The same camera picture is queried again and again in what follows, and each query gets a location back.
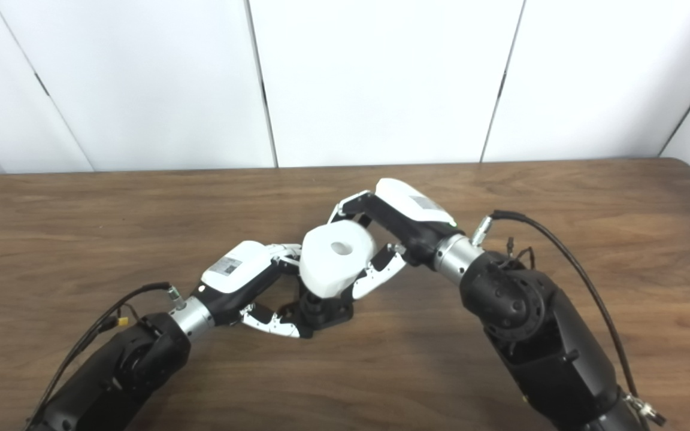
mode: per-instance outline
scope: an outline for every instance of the electrical wire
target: electrical wire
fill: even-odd
[[[71,347],[71,350],[69,350],[68,354],[65,356],[65,359],[63,359],[63,362],[60,364],[60,366],[58,366],[57,371],[55,371],[55,375],[52,376],[52,380],[50,380],[49,385],[47,385],[47,389],[44,390],[44,394],[41,396],[41,399],[39,399],[39,402],[36,404],[33,414],[31,414],[31,417],[28,418],[28,420],[26,421],[25,428],[23,428],[23,431],[27,431],[28,428],[34,425],[34,421],[41,414],[41,410],[44,409],[44,405],[47,403],[47,400],[52,395],[52,391],[55,390],[55,385],[58,384],[60,377],[63,376],[63,373],[65,373],[65,370],[66,368],[68,368],[68,365],[82,351],[84,351],[85,348],[87,348],[91,341],[94,340],[95,336],[98,335],[98,328],[101,327],[102,324],[104,324],[104,321],[107,319],[107,317],[111,316],[115,311],[121,308],[121,306],[126,305],[126,301],[131,300],[137,295],[150,291],[165,291],[170,287],[172,287],[172,284],[166,281],[161,283],[146,284],[145,286],[138,287],[134,291],[131,291],[128,294],[124,295],[124,297],[122,297],[114,305],[108,308],[108,310],[106,310],[105,313],[101,314],[99,319],[97,319],[96,322],[90,326],[87,332],[85,332],[84,335],[82,335],[81,338],[79,338],[79,341],[77,341],[76,344],[74,344],[74,346]]]
[[[609,314],[609,311],[606,309],[606,305],[603,303],[603,300],[601,299],[600,294],[598,293],[595,287],[595,284],[593,284],[591,279],[589,279],[589,275],[587,275],[580,262],[577,261],[577,258],[571,253],[571,251],[569,251],[566,245],[564,245],[564,243],[561,242],[561,240],[559,240],[558,237],[556,237],[553,234],[553,232],[550,232],[550,230],[542,226],[542,224],[537,223],[537,221],[535,221],[534,219],[526,217],[521,213],[501,210],[495,210],[493,213],[489,215],[489,217],[493,220],[514,220],[528,224],[534,229],[537,229],[537,231],[539,231],[542,235],[547,237],[547,239],[550,240],[550,242],[552,242],[553,245],[556,246],[556,248],[558,248],[561,254],[563,254],[564,257],[566,257],[571,266],[574,267],[574,269],[580,275],[582,281],[584,281],[584,284],[585,286],[587,286],[589,294],[591,294],[592,296],[592,300],[595,301],[595,304],[598,306],[598,309],[600,310],[600,314],[603,316],[603,321],[606,322],[606,327],[609,328],[611,340],[614,343],[614,349],[616,350],[616,354],[617,356],[619,356],[619,363],[622,365],[622,373],[625,376],[625,381],[627,382],[628,390],[630,391],[630,393],[632,393],[633,396],[638,396],[638,388],[635,386],[635,379],[633,379],[633,373],[630,370],[630,363],[627,360],[627,354],[625,354],[624,346],[622,346],[622,340],[619,337],[619,332],[617,332],[616,326],[614,326],[614,322],[611,319],[611,314]],[[649,431],[649,423],[647,422],[646,418],[638,417],[638,419],[640,419],[641,425],[643,426],[644,430]]]

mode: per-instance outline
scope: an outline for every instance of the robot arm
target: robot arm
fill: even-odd
[[[361,215],[399,238],[403,259],[425,265],[458,287],[465,308],[478,317],[526,401],[561,431],[638,431],[641,417],[664,418],[624,393],[591,331],[567,295],[517,259],[481,248],[492,218],[472,239],[451,215],[411,186],[383,179],[376,193],[343,199],[329,222]]]
[[[114,335],[37,408],[25,429],[125,429],[153,392],[186,364],[196,338],[211,327],[246,319],[246,306],[279,276],[295,273],[298,257],[299,245],[244,241],[203,273],[187,300],[168,283],[153,286],[168,289],[175,308],[148,314]]]

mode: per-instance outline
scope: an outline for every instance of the black robot arm segment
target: black robot arm segment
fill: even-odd
[[[518,213],[495,212],[484,220],[474,241],[483,240],[495,216],[532,221]],[[538,226],[589,281],[565,246]],[[617,385],[609,358],[569,298],[545,274],[526,269],[512,257],[485,251],[471,263],[458,286],[463,305],[481,319],[526,400],[561,431],[635,431],[648,429],[646,419],[659,425],[665,422],[636,393],[626,394]],[[588,287],[610,321],[592,283]],[[610,330],[618,340],[613,324]],[[633,392],[623,350],[621,362]],[[640,422],[630,407],[641,415]]]
[[[169,314],[144,316],[93,353],[29,429],[125,429],[151,394],[186,364],[190,348]]]

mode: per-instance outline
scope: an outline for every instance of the wooden table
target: wooden table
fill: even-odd
[[[690,168],[635,159],[0,175],[0,430],[19,429],[69,347],[123,293],[163,280],[189,292],[244,239],[301,242],[381,177],[416,186],[468,232],[494,208],[546,224],[602,292],[641,394],[671,428],[690,429]],[[507,235],[535,247],[537,267],[616,362],[567,262],[509,221],[485,245],[503,249]],[[294,289],[282,281],[261,301],[279,306]],[[169,310],[164,296],[134,303]],[[551,429],[521,401],[457,289],[426,268],[406,269],[356,303],[353,321],[312,340],[211,331],[130,428]]]

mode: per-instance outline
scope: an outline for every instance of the robotic hand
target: robotic hand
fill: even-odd
[[[484,218],[472,238],[467,238],[443,208],[406,183],[391,179],[380,180],[375,193],[364,191],[343,199],[329,223],[358,215],[361,226],[375,221],[399,243],[377,253],[339,298],[319,298],[312,292],[303,295],[298,306],[289,307],[293,324],[312,332],[347,321],[352,308],[344,317],[331,310],[350,306],[399,272],[404,262],[425,265],[458,287],[463,306],[481,320],[523,397],[560,431],[638,431],[648,429],[646,420],[664,424],[664,417],[637,398],[621,342],[594,286],[544,226],[518,213],[498,211]],[[512,251],[501,254],[481,248],[492,221],[498,218],[532,224],[569,257],[610,325],[632,393],[617,384],[611,361],[567,295],[547,275],[535,271],[533,265],[526,268],[518,257],[512,257]],[[330,311],[318,314],[311,324],[306,310],[312,306]]]
[[[266,246],[244,241],[203,273],[201,282],[187,300],[169,283],[149,284],[127,295],[71,350],[25,429],[121,431],[126,428],[153,392],[186,364],[191,343],[206,330],[241,320],[248,323],[249,317],[263,320],[257,313],[247,313],[246,306],[282,274],[296,274],[298,259],[299,245]],[[170,293],[175,303],[172,311],[148,314],[114,335],[50,397],[65,366],[95,335],[118,325],[113,312],[137,293],[159,289]],[[276,331],[284,326],[279,321],[271,324]]]

